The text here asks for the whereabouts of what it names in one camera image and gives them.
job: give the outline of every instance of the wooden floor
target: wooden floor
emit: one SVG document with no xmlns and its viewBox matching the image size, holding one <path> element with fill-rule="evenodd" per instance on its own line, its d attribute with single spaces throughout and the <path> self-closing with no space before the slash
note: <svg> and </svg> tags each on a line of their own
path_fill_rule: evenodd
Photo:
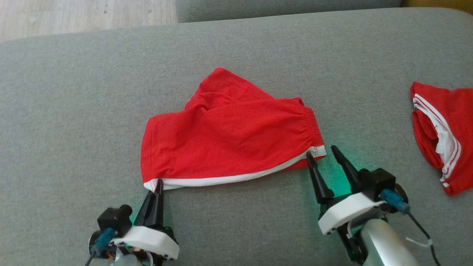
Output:
<svg viewBox="0 0 473 266">
<path fill-rule="evenodd" d="M 0 43 L 37 35 L 176 23 L 175 0 L 0 0 Z"/>
</svg>

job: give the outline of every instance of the gray sofa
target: gray sofa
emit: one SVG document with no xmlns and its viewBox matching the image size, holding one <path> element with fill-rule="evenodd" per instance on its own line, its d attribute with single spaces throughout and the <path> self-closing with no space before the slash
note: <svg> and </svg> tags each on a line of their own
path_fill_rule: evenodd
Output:
<svg viewBox="0 0 473 266">
<path fill-rule="evenodd" d="M 177 20 L 180 23 L 396 8 L 400 4 L 401 0 L 175 0 Z"/>
<path fill-rule="evenodd" d="M 397 176 L 442 265 L 469 265 L 473 191 L 443 191 L 412 134 L 409 88 L 473 87 L 472 28 L 472 16 L 450 9 L 372 9 L 0 44 L 0 264 L 83 265 L 98 215 L 121 204 L 136 211 L 146 194 L 147 120 L 183 109 L 221 66 L 275 97 L 301 97 L 326 145 Z M 348 192 L 331 154 L 319 165 L 337 195 Z M 168 191 L 166 224 L 181 251 L 166 265 L 350 265 L 318 214 L 306 170 Z M 390 223 L 423 241 L 408 218 Z M 427 249 L 408 245 L 434 265 Z"/>
</svg>

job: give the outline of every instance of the folded red shorts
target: folded red shorts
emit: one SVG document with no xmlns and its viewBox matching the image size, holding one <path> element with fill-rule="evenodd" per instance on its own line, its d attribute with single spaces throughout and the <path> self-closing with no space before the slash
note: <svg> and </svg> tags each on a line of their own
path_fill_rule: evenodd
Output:
<svg viewBox="0 0 473 266">
<path fill-rule="evenodd" d="M 302 100 L 275 99 L 217 68 L 183 111 L 152 117 L 141 145 L 144 186 L 153 191 L 211 186 L 306 167 L 326 155 L 313 111 Z"/>
<path fill-rule="evenodd" d="M 473 187 L 473 89 L 440 89 L 414 82 L 414 136 L 422 154 L 442 170 L 446 193 Z"/>
</svg>

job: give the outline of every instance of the white lining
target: white lining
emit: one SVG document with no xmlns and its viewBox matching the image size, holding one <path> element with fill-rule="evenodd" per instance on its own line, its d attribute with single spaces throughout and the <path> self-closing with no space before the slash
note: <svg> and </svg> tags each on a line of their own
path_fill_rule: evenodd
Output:
<svg viewBox="0 0 473 266">
<path fill-rule="evenodd" d="M 423 112 L 431 120 L 437 131 L 438 143 L 435 152 L 440 155 L 444 163 L 442 168 L 443 176 L 440 181 L 445 187 L 450 186 L 447 179 L 450 177 L 462 151 L 460 142 L 453 136 L 447 121 L 442 114 L 419 94 L 415 94 L 412 99 L 414 107 Z"/>
<path fill-rule="evenodd" d="M 273 168 L 255 172 L 255 173 L 249 173 L 249 174 L 242 174 L 242 175 L 236 175 L 236 176 L 228 176 L 228 177 L 207 177 L 207 178 L 162 178 L 163 183 L 164 183 L 164 189 L 176 189 L 184 186 L 213 186 L 213 185 L 220 185 L 220 184 L 227 184 L 227 183 L 235 183 L 235 182 L 241 182 L 241 181 L 247 181 L 259 177 L 263 177 L 272 173 L 275 173 L 277 171 L 281 171 L 283 169 L 286 169 L 287 167 L 295 164 L 296 162 L 302 160 L 303 158 L 306 157 L 306 153 L 310 151 L 312 156 L 315 157 L 320 157 L 320 156 L 325 156 L 327 155 L 327 151 L 325 150 L 325 146 L 316 146 L 316 147 L 310 147 L 307 149 L 305 152 L 302 154 L 278 165 Z M 158 178 L 152 179 L 146 183 L 143 183 L 145 188 L 153 191 L 154 188 L 156 188 L 156 184 L 158 183 Z"/>
</svg>

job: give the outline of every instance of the white stripe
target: white stripe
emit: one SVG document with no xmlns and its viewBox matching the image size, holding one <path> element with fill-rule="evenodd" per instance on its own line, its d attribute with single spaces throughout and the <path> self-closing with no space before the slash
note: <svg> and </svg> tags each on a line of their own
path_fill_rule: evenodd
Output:
<svg viewBox="0 0 473 266">
<path fill-rule="evenodd" d="M 422 96 L 420 96 L 417 93 L 414 95 L 414 98 L 412 99 L 412 101 L 414 102 L 414 107 L 422 111 L 425 115 L 427 115 L 432 121 L 432 123 L 434 123 L 433 119 L 435 119 L 436 121 L 441 123 L 445 128 L 447 128 L 450 135 L 452 136 L 452 139 L 454 140 L 455 148 L 452 153 L 452 157 L 449 158 L 447 162 L 443 162 L 444 163 L 444 167 L 442 169 L 443 181 L 441 180 L 441 182 L 444 182 L 446 179 L 450 177 L 450 174 L 452 173 L 456 163 L 458 162 L 458 159 L 460 158 L 460 153 L 462 151 L 462 146 L 460 142 L 458 142 L 458 140 L 453 135 L 443 115 L 432 104 L 430 104 L 426 99 L 424 99 Z M 445 187 L 450 186 L 448 183 L 443 183 L 443 185 Z"/>
<path fill-rule="evenodd" d="M 295 164 L 296 162 L 304 159 L 306 157 L 306 153 L 310 151 L 312 156 L 314 157 L 320 157 L 320 156 L 325 156 L 327 155 L 327 151 L 325 150 L 325 147 L 322 146 L 317 146 L 317 147 L 310 147 L 307 149 L 305 152 L 302 154 L 278 165 L 273 168 L 255 172 L 255 173 L 249 173 L 249 174 L 242 174 L 242 175 L 236 175 L 236 176 L 228 176 L 228 177 L 207 177 L 207 178 L 162 178 L 163 183 L 164 183 L 164 189 L 175 189 L 175 188 L 180 188 L 184 186 L 213 186 L 213 185 L 220 185 L 220 184 L 227 184 L 227 183 L 235 183 L 235 182 L 241 182 L 241 181 L 247 181 L 259 177 L 263 177 L 272 173 L 275 173 L 277 171 L 281 171 L 283 169 L 288 168 L 289 166 Z M 156 184 L 158 183 L 158 179 L 152 179 L 146 183 L 143 183 L 145 188 L 153 191 L 153 188 L 156 187 Z"/>
</svg>

